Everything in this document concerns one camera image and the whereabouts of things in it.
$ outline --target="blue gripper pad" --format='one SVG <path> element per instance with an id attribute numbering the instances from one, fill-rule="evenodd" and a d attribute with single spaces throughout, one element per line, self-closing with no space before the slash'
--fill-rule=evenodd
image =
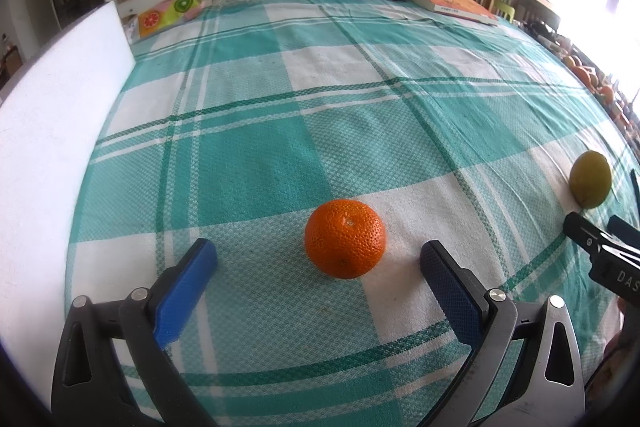
<path id="1" fill-rule="evenodd" d="M 618 216 L 611 216 L 607 232 L 615 235 L 623 243 L 640 250 L 640 232 Z"/>
<path id="2" fill-rule="evenodd" d="M 481 312 L 460 279 L 429 243 L 422 246 L 420 270 L 458 340 L 476 349 L 482 343 Z"/>
<path id="3" fill-rule="evenodd" d="M 217 265 L 216 247 L 212 242 L 202 240 L 200 249 L 156 308 L 154 336 L 160 349 L 178 340 Z"/>

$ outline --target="orange book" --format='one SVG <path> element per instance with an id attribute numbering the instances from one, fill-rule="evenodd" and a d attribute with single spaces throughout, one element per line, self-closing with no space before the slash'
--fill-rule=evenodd
<path id="1" fill-rule="evenodd" d="M 429 11 L 497 25 L 498 17 L 474 0 L 410 0 Z"/>

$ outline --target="tangerine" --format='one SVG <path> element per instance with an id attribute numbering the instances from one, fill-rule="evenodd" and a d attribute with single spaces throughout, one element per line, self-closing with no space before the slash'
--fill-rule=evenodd
<path id="1" fill-rule="evenodd" d="M 586 70 L 582 69 L 580 66 L 575 66 L 569 69 L 578 77 L 578 79 L 580 79 L 581 83 L 583 83 L 587 89 L 591 90 L 593 88 L 593 86 L 591 86 L 591 77 Z"/>
<path id="2" fill-rule="evenodd" d="M 306 254 L 332 277 L 354 279 L 366 274 L 378 263 L 385 247 L 382 219 L 360 201 L 327 201 L 306 223 Z"/>
<path id="3" fill-rule="evenodd" d="M 562 59 L 562 62 L 564 62 L 565 66 L 567 68 L 575 68 L 576 64 L 575 64 L 575 60 L 573 57 L 570 57 L 569 55 L 567 55 L 566 57 L 564 57 Z"/>
<path id="4" fill-rule="evenodd" d="M 614 93 L 611 86 L 602 86 L 600 88 L 600 94 L 604 95 L 604 103 L 606 103 L 607 105 L 613 103 Z"/>

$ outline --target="lime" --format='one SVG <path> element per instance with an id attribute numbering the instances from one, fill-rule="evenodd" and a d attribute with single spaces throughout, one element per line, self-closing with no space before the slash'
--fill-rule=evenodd
<path id="1" fill-rule="evenodd" d="M 607 159 L 596 151 L 580 155 L 571 167 L 569 188 L 582 208 L 596 208 L 611 190 L 611 169 Z"/>
<path id="2" fill-rule="evenodd" d="M 193 5 L 193 0 L 176 0 L 174 2 L 174 9 L 178 13 L 185 13 L 189 11 L 189 8 Z"/>

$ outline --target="teal plaid tablecloth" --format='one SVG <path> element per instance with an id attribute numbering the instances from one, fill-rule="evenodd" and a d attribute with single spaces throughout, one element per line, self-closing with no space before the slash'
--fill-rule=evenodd
<path id="1" fill-rule="evenodd" d="M 617 316 L 561 233 L 567 175 L 603 152 L 614 188 L 586 215 L 638 226 L 639 167 L 590 93 L 517 28 L 383 0 L 263 0 L 207 9 L 134 54 L 82 184 L 66 302 L 123 298 L 212 240 L 220 267 L 170 350 L 221 425 L 415 425 L 468 353 L 418 269 L 429 239 L 513 298 L 562 295 L 593 369 Z M 388 232 L 356 280 L 303 251 L 308 216 L 333 198 L 369 204 Z"/>

